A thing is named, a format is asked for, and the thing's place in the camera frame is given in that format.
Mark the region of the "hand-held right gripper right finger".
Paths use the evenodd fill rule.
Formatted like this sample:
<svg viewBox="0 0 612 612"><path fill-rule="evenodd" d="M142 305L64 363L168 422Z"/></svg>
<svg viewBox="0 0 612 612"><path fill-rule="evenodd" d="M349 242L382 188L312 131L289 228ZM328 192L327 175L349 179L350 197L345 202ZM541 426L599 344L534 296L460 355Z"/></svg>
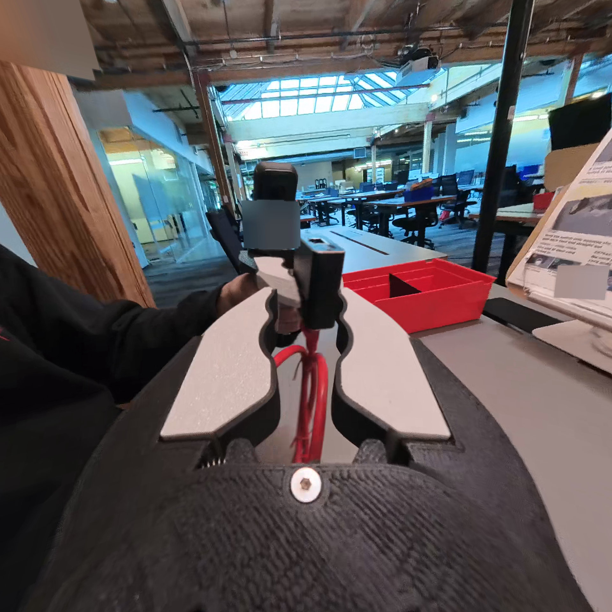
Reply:
<svg viewBox="0 0 612 612"><path fill-rule="evenodd" d="M446 442L450 428L411 343L390 316L341 288L331 399L334 427L350 443Z"/></svg>

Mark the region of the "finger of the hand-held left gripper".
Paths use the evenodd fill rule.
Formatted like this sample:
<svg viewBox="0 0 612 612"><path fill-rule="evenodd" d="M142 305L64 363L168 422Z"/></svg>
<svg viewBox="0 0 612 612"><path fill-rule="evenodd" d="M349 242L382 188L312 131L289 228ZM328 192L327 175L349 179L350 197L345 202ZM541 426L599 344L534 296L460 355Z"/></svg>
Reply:
<svg viewBox="0 0 612 612"><path fill-rule="evenodd" d="M270 287L275 290L282 305L296 309L301 307L297 282L282 257L255 256L255 264L258 288Z"/></svg>

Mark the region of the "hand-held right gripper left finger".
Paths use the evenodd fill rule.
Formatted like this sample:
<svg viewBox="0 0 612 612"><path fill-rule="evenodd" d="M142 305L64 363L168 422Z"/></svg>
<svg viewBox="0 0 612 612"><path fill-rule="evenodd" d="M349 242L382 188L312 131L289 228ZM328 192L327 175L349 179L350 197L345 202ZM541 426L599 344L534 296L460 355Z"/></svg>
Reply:
<svg viewBox="0 0 612 612"><path fill-rule="evenodd" d="M245 438L260 444L280 421L274 322L277 293L263 288L203 334L160 439Z"/></svg>

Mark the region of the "black port adapter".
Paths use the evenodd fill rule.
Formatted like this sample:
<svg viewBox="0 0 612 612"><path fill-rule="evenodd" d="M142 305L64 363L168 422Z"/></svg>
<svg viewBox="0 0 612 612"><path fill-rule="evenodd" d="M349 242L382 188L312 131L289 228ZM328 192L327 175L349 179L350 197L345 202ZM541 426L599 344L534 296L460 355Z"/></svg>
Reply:
<svg viewBox="0 0 612 612"><path fill-rule="evenodd" d="M303 238L293 256L293 277L301 299L304 328L333 328L341 312L345 251L323 237Z"/></svg>

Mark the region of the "person's left forearm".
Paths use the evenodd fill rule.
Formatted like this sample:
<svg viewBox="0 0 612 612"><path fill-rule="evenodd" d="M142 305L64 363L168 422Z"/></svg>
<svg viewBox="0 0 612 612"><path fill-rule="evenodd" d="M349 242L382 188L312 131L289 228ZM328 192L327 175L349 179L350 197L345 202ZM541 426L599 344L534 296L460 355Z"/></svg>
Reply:
<svg viewBox="0 0 612 612"><path fill-rule="evenodd" d="M190 340L222 315L226 289L229 283L192 293L173 308L138 307L117 319L105 382L115 402L129 403Z"/></svg>

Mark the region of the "person's left hand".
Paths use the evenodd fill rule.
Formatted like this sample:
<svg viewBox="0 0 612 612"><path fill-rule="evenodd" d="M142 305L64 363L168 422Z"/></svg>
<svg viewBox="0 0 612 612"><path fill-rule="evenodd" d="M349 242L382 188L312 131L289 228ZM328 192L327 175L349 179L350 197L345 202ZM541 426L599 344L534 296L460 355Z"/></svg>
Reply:
<svg viewBox="0 0 612 612"><path fill-rule="evenodd" d="M261 289L254 273L243 273L221 287L216 300L217 318L246 301ZM276 329L279 334L300 332L302 320L298 308L280 302L277 307Z"/></svg>

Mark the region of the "red plastic bin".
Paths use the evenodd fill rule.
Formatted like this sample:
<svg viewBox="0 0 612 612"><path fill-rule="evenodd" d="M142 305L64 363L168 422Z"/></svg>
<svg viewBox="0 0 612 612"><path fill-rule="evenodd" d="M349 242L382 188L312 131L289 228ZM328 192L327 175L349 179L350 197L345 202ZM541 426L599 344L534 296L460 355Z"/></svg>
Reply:
<svg viewBox="0 0 612 612"><path fill-rule="evenodd" d="M421 294L389 299L392 273ZM494 277L434 258L343 274L343 284L385 312L407 333L477 320Z"/></svg>

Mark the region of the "black bin divider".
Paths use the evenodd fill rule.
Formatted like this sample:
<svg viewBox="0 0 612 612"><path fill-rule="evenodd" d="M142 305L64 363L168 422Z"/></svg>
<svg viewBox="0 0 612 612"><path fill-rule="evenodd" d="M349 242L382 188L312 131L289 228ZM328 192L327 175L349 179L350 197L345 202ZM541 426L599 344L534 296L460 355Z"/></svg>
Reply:
<svg viewBox="0 0 612 612"><path fill-rule="evenodd" d="M402 280L392 273L389 274L389 299L418 294L421 294L420 289L412 286L407 281Z"/></svg>

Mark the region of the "wood-top office desk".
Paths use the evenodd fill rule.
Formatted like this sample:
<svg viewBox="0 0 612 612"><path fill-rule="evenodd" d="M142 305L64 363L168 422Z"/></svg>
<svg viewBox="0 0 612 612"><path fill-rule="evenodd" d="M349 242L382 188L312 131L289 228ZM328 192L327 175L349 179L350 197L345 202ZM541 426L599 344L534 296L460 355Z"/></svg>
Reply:
<svg viewBox="0 0 612 612"><path fill-rule="evenodd" d="M456 196L433 196L424 200L404 201L401 198L389 198L387 200L371 200L363 203L362 208L374 208L378 215L378 234L388 238L390 236L389 226L392 215L401 212L407 212L409 209L414 209L415 214L410 217L399 219L403 223L402 229L408 235L404 237L404 241L417 247L425 248L428 241L425 237L430 212L437 212L441 204L455 203Z"/></svg>

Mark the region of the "black flat pad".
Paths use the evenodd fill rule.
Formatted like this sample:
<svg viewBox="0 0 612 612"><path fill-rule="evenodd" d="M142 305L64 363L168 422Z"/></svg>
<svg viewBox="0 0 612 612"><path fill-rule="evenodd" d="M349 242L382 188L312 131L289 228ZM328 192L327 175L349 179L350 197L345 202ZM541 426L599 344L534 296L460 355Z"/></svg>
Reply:
<svg viewBox="0 0 612 612"><path fill-rule="evenodd" d="M536 329L562 323L560 319L504 297L487 300L482 314L501 325L513 327L528 334L532 334Z"/></svg>

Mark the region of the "person's black sweatshirt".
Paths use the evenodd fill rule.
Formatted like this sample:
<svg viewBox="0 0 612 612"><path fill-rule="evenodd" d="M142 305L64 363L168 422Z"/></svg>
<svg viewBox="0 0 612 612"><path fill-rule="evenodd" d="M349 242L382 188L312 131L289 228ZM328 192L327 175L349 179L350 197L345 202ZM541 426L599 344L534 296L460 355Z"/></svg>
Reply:
<svg viewBox="0 0 612 612"><path fill-rule="evenodd" d="M104 304L1 247L1 611L17 611L75 482L118 416Z"/></svg>

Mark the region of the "black mesh office chair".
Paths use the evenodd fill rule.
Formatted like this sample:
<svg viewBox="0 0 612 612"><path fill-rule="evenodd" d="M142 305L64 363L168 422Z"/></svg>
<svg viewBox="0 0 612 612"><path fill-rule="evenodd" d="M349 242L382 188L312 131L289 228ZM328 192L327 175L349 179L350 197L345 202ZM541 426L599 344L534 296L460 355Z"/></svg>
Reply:
<svg viewBox="0 0 612 612"><path fill-rule="evenodd" d="M441 176L440 187L442 196L451 197L450 200L440 204L440 226L454 223L463 229L468 205L476 203L469 201L470 191L459 189L454 174Z"/></svg>

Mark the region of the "white stand base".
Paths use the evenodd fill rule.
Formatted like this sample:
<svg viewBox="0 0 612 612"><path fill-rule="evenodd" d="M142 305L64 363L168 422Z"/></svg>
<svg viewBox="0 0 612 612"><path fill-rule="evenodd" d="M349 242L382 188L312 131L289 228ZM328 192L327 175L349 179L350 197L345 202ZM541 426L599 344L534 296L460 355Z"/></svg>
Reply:
<svg viewBox="0 0 612 612"><path fill-rule="evenodd" d="M535 338L611 375L611 331L572 320L536 328Z"/></svg>

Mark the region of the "black pole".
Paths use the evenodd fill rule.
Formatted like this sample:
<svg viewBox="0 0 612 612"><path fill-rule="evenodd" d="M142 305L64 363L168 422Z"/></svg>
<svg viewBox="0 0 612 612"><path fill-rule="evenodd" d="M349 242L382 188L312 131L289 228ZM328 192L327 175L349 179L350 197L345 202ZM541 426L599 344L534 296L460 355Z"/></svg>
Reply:
<svg viewBox="0 0 612 612"><path fill-rule="evenodd" d="M534 1L513 1L502 55L492 138L471 268L486 273L501 196L521 74L531 29Z"/></svg>

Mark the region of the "printed instruction sheet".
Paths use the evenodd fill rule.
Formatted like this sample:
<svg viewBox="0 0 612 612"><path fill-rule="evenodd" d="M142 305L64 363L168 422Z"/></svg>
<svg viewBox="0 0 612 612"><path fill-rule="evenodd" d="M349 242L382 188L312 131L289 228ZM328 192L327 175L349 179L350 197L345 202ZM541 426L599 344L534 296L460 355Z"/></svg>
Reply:
<svg viewBox="0 0 612 612"><path fill-rule="evenodd" d="M554 198L507 282L531 297L611 311L611 132Z"/></svg>

